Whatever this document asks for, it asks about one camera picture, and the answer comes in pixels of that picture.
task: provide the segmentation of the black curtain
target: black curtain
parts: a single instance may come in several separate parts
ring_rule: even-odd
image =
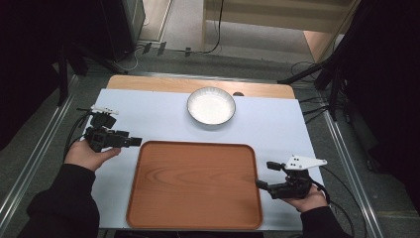
[[[0,150],[58,86],[60,1],[0,2]]]
[[[378,141],[368,152],[404,183],[420,213],[420,4],[363,0],[361,7],[370,10],[336,61]]]

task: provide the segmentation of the wooden tray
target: wooden tray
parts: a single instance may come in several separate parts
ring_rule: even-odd
[[[257,229],[254,150],[246,145],[142,145],[127,222],[134,228]]]

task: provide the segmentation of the white bowl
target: white bowl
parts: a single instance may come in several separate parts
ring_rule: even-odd
[[[189,114],[207,125],[227,122],[235,113],[235,100],[225,90],[217,87],[200,88],[188,97]]]

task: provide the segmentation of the white table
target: white table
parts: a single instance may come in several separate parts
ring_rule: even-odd
[[[235,97],[234,117],[219,126],[196,122],[187,112],[189,93],[103,89],[96,105],[118,110],[113,129],[129,131],[131,137],[149,140],[247,144],[256,152],[259,179],[284,182],[284,173],[266,168],[266,162],[285,163],[291,155],[315,158],[297,100]],[[92,195],[101,220],[100,228],[130,229],[127,206],[135,173],[138,147],[123,148],[118,158],[97,172]],[[319,169],[310,176],[322,182]],[[272,200],[260,190],[262,226],[258,230],[301,230],[296,209],[281,200]]]

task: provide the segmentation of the finger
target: finger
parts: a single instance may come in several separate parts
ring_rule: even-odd
[[[75,142],[73,142],[73,144],[71,145],[70,148],[78,147],[78,146],[85,146],[84,144],[88,145],[85,140],[83,140],[83,141],[75,141]]]
[[[87,145],[87,146],[89,146],[89,143],[87,142],[87,140],[77,141],[77,143],[79,143],[80,145]]]
[[[293,202],[296,200],[296,198],[283,198],[282,200],[285,202]]]
[[[100,159],[101,161],[105,162],[113,157],[120,155],[120,153],[121,153],[121,148],[112,148],[107,151],[101,152]]]

